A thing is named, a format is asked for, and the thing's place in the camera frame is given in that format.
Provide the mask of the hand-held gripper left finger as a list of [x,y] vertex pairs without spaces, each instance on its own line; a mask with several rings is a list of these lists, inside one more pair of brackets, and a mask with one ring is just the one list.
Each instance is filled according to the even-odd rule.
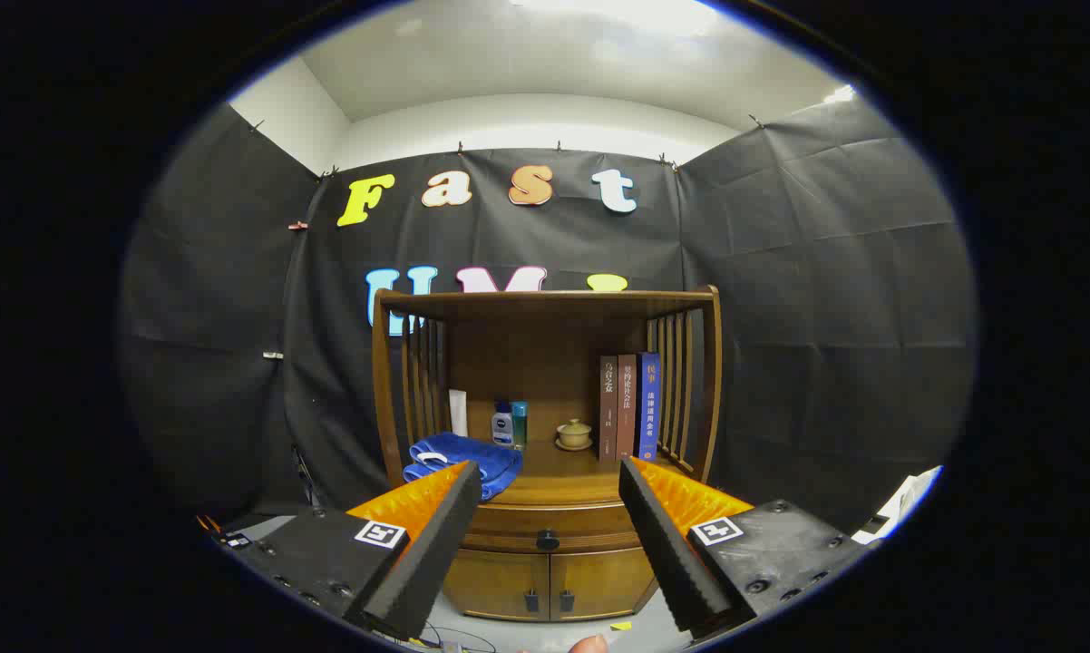
[[314,507],[255,539],[223,533],[223,551],[268,587],[400,640],[420,636],[482,498],[462,462],[338,512]]

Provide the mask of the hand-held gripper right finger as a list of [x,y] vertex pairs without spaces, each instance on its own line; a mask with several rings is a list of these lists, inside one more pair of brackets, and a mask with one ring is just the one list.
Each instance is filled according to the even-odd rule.
[[676,626],[695,640],[770,619],[875,549],[794,501],[752,505],[635,456],[618,492]]

